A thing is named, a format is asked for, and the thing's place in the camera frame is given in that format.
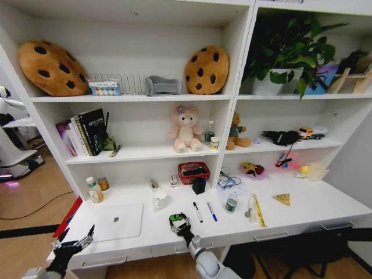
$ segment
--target white mug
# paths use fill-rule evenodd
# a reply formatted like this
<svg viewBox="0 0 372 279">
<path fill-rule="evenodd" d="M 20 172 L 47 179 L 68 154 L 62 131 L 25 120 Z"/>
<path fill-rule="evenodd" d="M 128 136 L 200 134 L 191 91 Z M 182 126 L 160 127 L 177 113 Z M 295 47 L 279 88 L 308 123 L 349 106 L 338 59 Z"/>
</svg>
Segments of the white mug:
<svg viewBox="0 0 372 279">
<path fill-rule="evenodd" d="M 155 210 L 166 208 L 168 205 L 167 193 L 164 190 L 158 190 L 154 193 L 153 205 Z"/>
</svg>

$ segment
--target drawer handle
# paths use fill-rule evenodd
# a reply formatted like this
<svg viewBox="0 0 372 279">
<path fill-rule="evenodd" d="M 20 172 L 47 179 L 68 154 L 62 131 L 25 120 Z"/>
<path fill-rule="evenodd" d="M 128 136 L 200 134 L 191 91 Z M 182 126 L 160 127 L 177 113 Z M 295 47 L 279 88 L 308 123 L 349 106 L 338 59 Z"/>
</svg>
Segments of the drawer handle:
<svg viewBox="0 0 372 279">
<path fill-rule="evenodd" d="M 176 254 L 185 254 L 185 253 L 188 253 L 188 249 L 182 250 L 182 251 L 178 251 L 177 248 L 174 247 L 174 253 L 176 253 Z"/>
<path fill-rule="evenodd" d="M 332 227 L 332 228 L 327 228 L 325 225 L 321 225 L 322 228 L 324 228 L 326 231 L 332 231 L 332 230 L 338 230 L 340 228 L 351 228 L 354 226 L 354 223 L 351 222 L 351 221 L 348 221 L 347 224 L 345 225 L 340 225 L 340 226 L 337 226 L 337 227 Z"/>
<path fill-rule="evenodd" d="M 108 263 L 100 263 L 100 264 L 93 264 L 91 266 L 87 266 L 86 263 L 82 262 L 81 269 L 94 269 L 97 267 L 106 267 L 106 266 L 116 266 L 118 264 L 123 264 L 127 261 L 128 256 L 124 260 L 120 260 L 118 262 L 108 262 Z"/>
<path fill-rule="evenodd" d="M 209 249 L 212 249 L 212 248 L 214 248 L 214 246 L 213 246 L 213 242 L 211 241 L 211 242 L 210 242 L 210 246 L 209 246 L 209 247 L 205 247 L 205 249 L 206 249 L 206 250 L 209 250 Z"/>
<path fill-rule="evenodd" d="M 272 239 L 277 239 L 277 238 L 284 238 L 284 237 L 289 237 L 289 234 L 287 231 L 284 231 L 283 234 L 279 234 L 279 235 L 274 235 L 272 237 L 263 237 L 263 238 L 259 238 L 255 235 L 253 235 L 253 237 L 255 238 L 256 241 L 265 241 L 265 240 L 272 240 Z"/>
</svg>

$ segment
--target cookie pillow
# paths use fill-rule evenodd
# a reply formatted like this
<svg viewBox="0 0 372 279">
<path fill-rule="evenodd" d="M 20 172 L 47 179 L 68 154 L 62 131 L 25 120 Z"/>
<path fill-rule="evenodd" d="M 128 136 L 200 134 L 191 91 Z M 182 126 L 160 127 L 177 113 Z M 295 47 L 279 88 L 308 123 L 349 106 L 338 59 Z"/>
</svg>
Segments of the cookie pillow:
<svg viewBox="0 0 372 279">
<path fill-rule="evenodd" d="M 219 46 L 202 48 L 188 61 L 184 78 L 187 90 L 193 94 L 217 93 L 228 75 L 228 55 Z"/>
<path fill-rule="evenodd" d="M 78 96 L 88 90 L 82 65 L 53 42 L 26 42 L 18 50 L 18 59 L 26 77 L 49 95 Z"/>
</svg>

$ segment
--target yellow tape measure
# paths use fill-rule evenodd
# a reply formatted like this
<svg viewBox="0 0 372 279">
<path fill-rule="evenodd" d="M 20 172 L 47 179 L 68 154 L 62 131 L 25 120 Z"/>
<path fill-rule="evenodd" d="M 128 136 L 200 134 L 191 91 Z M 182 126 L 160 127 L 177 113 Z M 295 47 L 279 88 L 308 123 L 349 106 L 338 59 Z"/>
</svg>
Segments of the yellow tape measure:
<svg viewBox="0 0 372 279">
<path fill-rule="evenodd" d="M 261 227 L 266 227 L 265 220 L 263 219 L 261 207 L 260 207 L 260 204 L 258 203 L 256 194 L 252 194 L 252 198 L 255 199 L 255 206 L 256 206 L 256 212 L 257 212 L 257 217 L 259 219 L 259 223 Z"/>
</svg>

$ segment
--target books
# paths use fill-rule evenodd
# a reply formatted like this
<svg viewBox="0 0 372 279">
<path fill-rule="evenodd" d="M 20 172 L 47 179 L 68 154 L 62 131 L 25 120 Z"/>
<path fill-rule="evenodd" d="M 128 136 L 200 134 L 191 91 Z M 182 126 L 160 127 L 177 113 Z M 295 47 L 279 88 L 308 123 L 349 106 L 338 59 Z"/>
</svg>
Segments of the books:
<svg viewBox="0 0 372 279">
<path fill-rule="evenodd" d="M 96 156 L 101 152 L 106 135 L 102 109 L 79 113 L 56 124 L 56 128 L 70 156 Z"/>
</svg>

